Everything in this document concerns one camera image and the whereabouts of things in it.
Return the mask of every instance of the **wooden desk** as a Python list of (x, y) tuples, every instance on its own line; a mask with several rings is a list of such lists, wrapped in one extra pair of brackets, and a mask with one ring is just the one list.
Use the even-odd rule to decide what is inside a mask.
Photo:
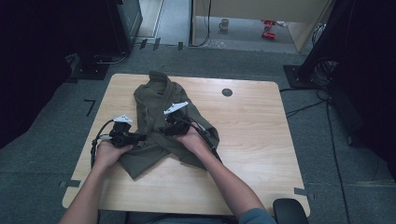
[[(309, 215), (300, 169), (291, 142), (289, 126), (274, 82), (230, 79), (170, 77), (186, 90), (204, 118), (219, 131), (218, 153), (223, 163), (247, 182), (273, 214), (278, 198), (294, 198)], [(83, 182), (90, 169), (91, 141), (109, 119), (126, 114), (136, 119), (134, 90), (149, 76), (119, 75), (111, 78), (91, 132), (78, 160), (73, 180)], [(221, 91), (231, 89), (225, 97)], [(133, 123), (131, 132), (137, 129)], [(63, 205), (68, 207), (79, 188), (68, 188)], [(168, 156), (136, 181), (116, 164), (109, 172), (100, 208), (185, 214), (230, 215), (231, 211), (210, 175)]]
[[(192, 44), (197, 16), (207, 17), (211, 0), (192, 1)], [(211, 17), (287, 21), (297, 51), (301, 52), (313, 31), (330, 13), (332, 0), (213, 0)]]

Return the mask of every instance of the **floor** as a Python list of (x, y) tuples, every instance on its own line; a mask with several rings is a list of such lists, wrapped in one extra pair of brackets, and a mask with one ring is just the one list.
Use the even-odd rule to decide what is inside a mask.
[[(154, 43), (160, 38), (160, 44), (177, 45), (183, 42), (188, 46), (191, 42), (190, 19), (191, 1), (186, 0), (140, 0), (143, 23), (141, 25), (138, 41), (147, 39)], [(196, 37), (194, 45), (211, 49), (238, 49), (257, 50), (265, 52), (299, 53), (294, 47), (290, 33), (286, 26), (279, 24), (271, 27), (275, 39), (262, 37), (264, 24), (260, 20), (230, 19), (227, 31), (219, 28), (221, 19), (216, 17), (197, 17)], [(207, 41), (207, 25), (209, 24), (210, 36)], [(308, 43), (302, 54), (308, 54), (312, 49)]]

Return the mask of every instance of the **gray sleeve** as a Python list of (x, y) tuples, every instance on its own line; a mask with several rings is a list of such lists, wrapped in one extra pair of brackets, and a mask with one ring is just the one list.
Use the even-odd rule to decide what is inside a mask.
[(240, 224), (276, 224), (274, 219), (260, 208), (248, 210), (239, 218)]

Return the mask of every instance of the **person's right arm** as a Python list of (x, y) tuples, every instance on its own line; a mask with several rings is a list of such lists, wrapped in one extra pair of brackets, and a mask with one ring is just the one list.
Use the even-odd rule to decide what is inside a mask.
[(198, 132), (190, 128), (187, 134), (175, 138), (204, 164), (236, 218), (239, 219), (246, 211), (253, 208), (265, 210), (256, 193), (216, 159)]

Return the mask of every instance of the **mug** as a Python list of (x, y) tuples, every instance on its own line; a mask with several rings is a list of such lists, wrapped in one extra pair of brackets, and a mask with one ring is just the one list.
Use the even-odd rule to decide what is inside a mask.
[(220, 30), (226, 31), (228, 30), (228, 19), (221, 19), (221, 23), (219, 23)]

